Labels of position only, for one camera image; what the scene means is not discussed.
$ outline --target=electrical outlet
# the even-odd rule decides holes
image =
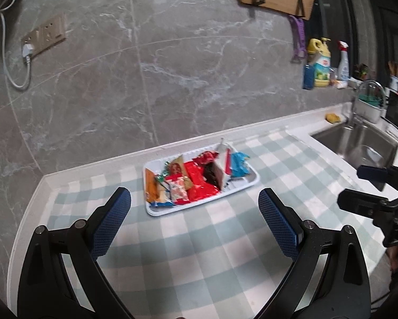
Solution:
[[[27,43],[32,44],[34,46],[32,57],[34,57],[65,38],[65,19],[62,13],[49,19],[23,37],[22,46]]]

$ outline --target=green and white checkered cloth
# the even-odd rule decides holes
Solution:
[[[352,225],[368,269],[374,268],[384,252],[380,230],[336,204],[343,188],[357,186],[346,174],[285,131],[233,145],[251,156],[249,163],[261,176],[248,190],[152,217],[145,210],[142,165],[132,166],[63,186],[47,227],[69,227],[88,218],[117,187],[130,190],[132,207],[98,263],[136,318],[246,319],[258,313],[291,264],[259,212],[258,194],[265,187],[322,228]],[[70,259],[64,260],[80,303],[90,307]],[[312,282],[318,278],[317,272]]]

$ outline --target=kitchen sink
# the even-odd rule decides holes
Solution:
[[[388,167],[393,164],[398,143],[372,125],[361,122],[350,127],[338,124],[312,135],[331,151],[357,169],[360,165]],[[385,184],[372,182],[380,191]]]

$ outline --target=yellow pump bottle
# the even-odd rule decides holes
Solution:
[[[330,69],[330,51],[327,46],[328,38],[321,38],[321,41],[315,38],[310,39],[308,44],[308,61],[314,57],[316,52],[321,54],[320,58],[314,66],[314,86],[326,87],[329,85],[329,69]]]

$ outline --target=black wire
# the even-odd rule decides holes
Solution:
[[[385,295],[382,295],[381,297],[378,297],[375,301],[372,301],[372,305],[374,305],[376,302],[381,301],[383,298],[387,297],[391,291],[388,291]]]

